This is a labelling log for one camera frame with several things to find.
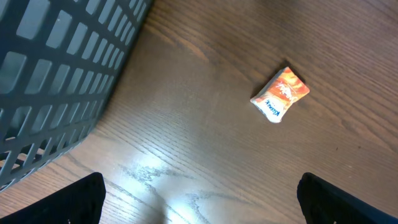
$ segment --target orange wrapper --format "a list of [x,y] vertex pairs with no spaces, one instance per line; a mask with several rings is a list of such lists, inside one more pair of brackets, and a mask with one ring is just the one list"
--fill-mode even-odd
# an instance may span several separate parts
[[309,92],[310,89],[286,67],[279,71],[251,102],[270,122],[279,123],[287,109]]

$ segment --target black object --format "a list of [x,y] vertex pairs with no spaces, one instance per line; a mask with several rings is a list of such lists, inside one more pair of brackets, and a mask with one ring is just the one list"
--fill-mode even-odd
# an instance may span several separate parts
[[0,0],[0,192],[94,128],[152,0]]
[[105,193],[103,176],[95,172],[0,219],[0,223],[97,224],[100,222]]
[[297,198],[308,224],[398,223],[398,219],[311,173],[300,180]]

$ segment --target gray plastic basket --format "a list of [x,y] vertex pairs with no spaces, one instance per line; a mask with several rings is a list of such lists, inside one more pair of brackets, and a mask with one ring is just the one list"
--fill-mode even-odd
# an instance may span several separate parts
[[151,0],[0,0],[0,192],[94,128]]

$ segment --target laundry basket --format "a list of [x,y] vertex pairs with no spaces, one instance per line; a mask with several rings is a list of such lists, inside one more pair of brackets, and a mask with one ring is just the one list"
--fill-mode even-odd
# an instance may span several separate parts
[[0,1],[0,192],[87,137],[151,3]]

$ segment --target wooden floor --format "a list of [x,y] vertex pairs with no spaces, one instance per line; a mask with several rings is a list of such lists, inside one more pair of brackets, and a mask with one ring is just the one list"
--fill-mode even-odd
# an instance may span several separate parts
[[[304,223],[313,172],[398,216],[398,1],[156,0],[88,139],[0,194],[0,216],[98,171],[102,223]],[[311,92],[250,97],[289,62]]]

